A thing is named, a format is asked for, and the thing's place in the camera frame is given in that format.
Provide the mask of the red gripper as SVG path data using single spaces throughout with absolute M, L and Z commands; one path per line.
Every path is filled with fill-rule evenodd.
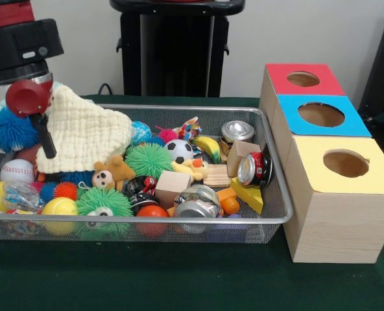
M 38 132 L 47 159 L 56 156 L 56 148 L 47 129 L 48 118 L 43 115 L 51 105 L 52 87 L 52 80 L 42 83 L 19 80 L 8 88 L 5 97 L 6 105 L 14 115 L 22 119 L 31 115 L 32 127 Z

